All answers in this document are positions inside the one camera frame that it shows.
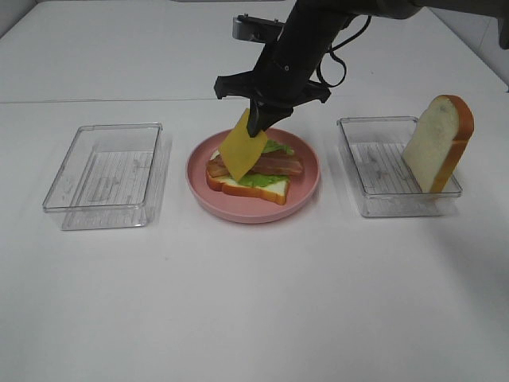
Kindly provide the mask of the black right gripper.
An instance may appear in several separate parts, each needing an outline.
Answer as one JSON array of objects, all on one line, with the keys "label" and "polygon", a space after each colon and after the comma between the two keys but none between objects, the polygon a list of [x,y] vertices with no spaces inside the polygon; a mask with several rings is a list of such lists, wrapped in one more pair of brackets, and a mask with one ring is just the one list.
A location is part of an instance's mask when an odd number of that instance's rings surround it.
[{"label": "black right gripper", "polygon": [[331,92],[310,79],[324,50],[318,45],[273,41],[264,46],[254,68],[230,76],[218,76],[214,91],[219,99],[250,99],[247,132],[251,138],[293,114],[293,107],[318,100],[325,103]]}]

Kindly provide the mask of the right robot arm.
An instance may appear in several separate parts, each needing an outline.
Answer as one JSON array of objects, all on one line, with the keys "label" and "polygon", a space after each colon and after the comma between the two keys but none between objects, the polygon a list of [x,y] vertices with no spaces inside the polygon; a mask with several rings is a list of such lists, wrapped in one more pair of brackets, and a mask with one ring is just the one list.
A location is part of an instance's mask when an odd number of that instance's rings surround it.
[{"label": "right robot arm", "polygon": [[338,33],[360,15],[407,19],[423,7],[453,10],[497,18],[499,45],[508,47],[506,1],[306,1],[296,2],[286,22],[235,17],[232,35],[238,40],[262,43],[264,48],[248,72],[217,78],[218,98],[242,96],[250,101],[247,132],[255,137],[293,109],[315,99],[325,102],[328,86],[310,79]]}]

